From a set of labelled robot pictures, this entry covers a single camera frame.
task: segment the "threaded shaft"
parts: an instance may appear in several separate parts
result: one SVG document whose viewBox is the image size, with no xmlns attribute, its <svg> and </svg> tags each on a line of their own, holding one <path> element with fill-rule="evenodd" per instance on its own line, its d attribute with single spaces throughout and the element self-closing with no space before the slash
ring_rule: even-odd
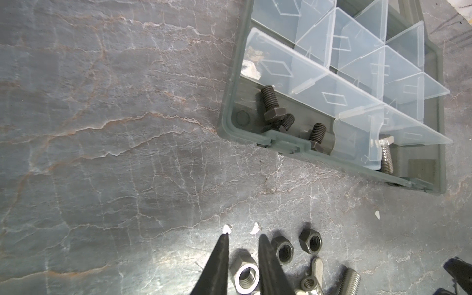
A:
<svg viewBox="0 0 472 295">
<path fill-rule="evenodd" d="M 325 133 L 326 133 L 326 126 L 322 123 L 316 123 L 315 126 L 313 126 L 313 130 L 308 140 L 321 144 Z"/>
<path fill-rule="evenodd" d="M 262 101 L 264 102 L 264 107 L 266 111 L 278 108 L 277 96 L 275 95 L 275 90 L 272 85 L 264 86 L 261 89 Z"/>
<path fill-rule="evenodd" d="M 346 269 L 338 295 L 356 295 L 361 282 L 361 275 L 354 269 Z"/>
<path fill-rule="evenodd" d="M 280 122 L 280 124 L 285 128 L 285 130 L 288 131 L 288 129 L 292 126 L 292 124 L 295 122 L 295 116 L 292 114 L 287 114 L 285 119 Z"/>
<path fill-rule="evenodd" d="M 382 160 L 380 162 L 380 171 L 387 174 L 393 173 L 392 154 L 390 146 L 382 146 Z"/>
</svg>

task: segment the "internal thread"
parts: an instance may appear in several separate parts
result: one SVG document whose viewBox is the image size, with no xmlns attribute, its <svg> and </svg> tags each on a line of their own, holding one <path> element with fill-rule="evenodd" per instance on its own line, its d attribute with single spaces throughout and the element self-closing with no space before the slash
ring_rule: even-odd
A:
<svg viewBox="0 0 472 295">
<path fill-rule="evenodd" d="M 279 250 L 278 250 L 278 258 L 282 262 L 287 262 L 292 258 L 292 248 L 290 248 L 289 245 L 283 245 Z"/>
<path fill-rule="evenodd" d="M 285 119 L 282 120 L 281 125 L 285 128 L 285 130 L 288 130 L 294 122 L 295 116 L 292 114 L 287 114 Z"/>
<path fill-rule="evenodd" d="M 380 162 L 380 171 L 387 174 L 393 173 L 392 154 L 390 146 L 382 146 L 382 161 Z"/>
<path fill-rule="evenodd" d="M 354 269 L 347 269 L 338 295 L 356 295 L 360 282 L 361 276 Z"/>
<path fill-rule="evenodd" d="M 262 101 L 264 102 L 264 107 L 266 111 L 278 108 L 277 96 L 275 95 L 275 90 L 272 85 L 267 85 L 261 89 Z"/>
<path fill-rule="evenodd" d="M 310 250 L 316 252 L 321 247 L 321 240 L 319 236 L 314 236 L 310 239 Z"/>
<path fill-rule="evenodd" d="M 239 285 L 243 289 L 249 289 L 256 281 L 256 271 L 253 268 L 247 268 L 239 275 Z"/>
<path fill-rule="evenodd" d="M 308 140 L 321 144 L 325 133 L 326 133 L 326 126 L 322 123 L 316 123 L 315 126 L 313 126 L 313 130 Z"/>
<path fill-rule="evenodd" d="M 303 281 L 303 286 L 305 286 L 305 288 L 307 289 L 313 289 L 313 287 L 315 286 L 315 280 L 310 277 L 306 277 Z"/>
</svg>

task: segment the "marble surface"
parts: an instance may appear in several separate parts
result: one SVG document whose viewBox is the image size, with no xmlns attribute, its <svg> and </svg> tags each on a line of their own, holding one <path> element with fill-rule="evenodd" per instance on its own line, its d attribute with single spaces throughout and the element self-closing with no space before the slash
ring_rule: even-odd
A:
<svg viewBox="0 0 472 295">
<path fill-rule="evenodd" d="M 442 196 L 219 138 L 241 0 L 3 1 L 0 294 L 188 294 L 226 224 L 256 259 L 281 230 L 298 284 L 305 223 L 325 290 L 344 264 L 359 294 L 452 291 L 442 263 L 472 261 L 472 29 L 421 4 L 451 90 Z"/>
</svg>

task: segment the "nut hole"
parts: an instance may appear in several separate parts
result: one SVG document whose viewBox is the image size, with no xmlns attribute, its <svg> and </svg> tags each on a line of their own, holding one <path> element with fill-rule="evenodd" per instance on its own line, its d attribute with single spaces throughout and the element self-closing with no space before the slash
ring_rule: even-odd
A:
<svg viewBox="0 0 472 295">
<path fill-rule="evenodd" d="M 256 281 L 256 271 L 253 268 L 247 268 L 239 275 L 239 285 L 243 289 L 249 289 Z"/>
<path fill-rule="evenodd" d="M 292 258 L 292 248 L 289 245 L 283 245 L 278 250 L 278 258 L 281 262 L 287 262 Z"/>
<path fill-rule="evenodd" d="M 310 239 L 310 250 L 313 252 L 319 251 L 321 247 L 321 240 L 318 236 L 314 236 Z"/>
<path fill-rule="evenodd" d="M 313 289 L 313 287 L 315 286 L 315 280 L 312 278 L 306 278 L 303 282 L 303 286 L 307 289 Z"/>
</svg>

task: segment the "gray marble tabletop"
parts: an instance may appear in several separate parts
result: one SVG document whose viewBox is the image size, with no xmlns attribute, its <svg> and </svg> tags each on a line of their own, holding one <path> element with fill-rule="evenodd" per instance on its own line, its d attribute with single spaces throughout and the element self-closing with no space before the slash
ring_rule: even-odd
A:
<svg viewBox="0 0 472 295">
<path fill-rule="evenodd" d="M 433 196 L 218 137 L 243 4 L 2 2 L 0 294 L 188 294 L 224 225 L 231 254 L 256 259 L 260 233 L 281 230 L 296 285 L 306 223 L 323 237 L 325 290 L 343 265 L 360 294 L 453 290 L 442 264 L 472 261 L 472 27 L 422 0 L 455 142 Z"/>
</svg>

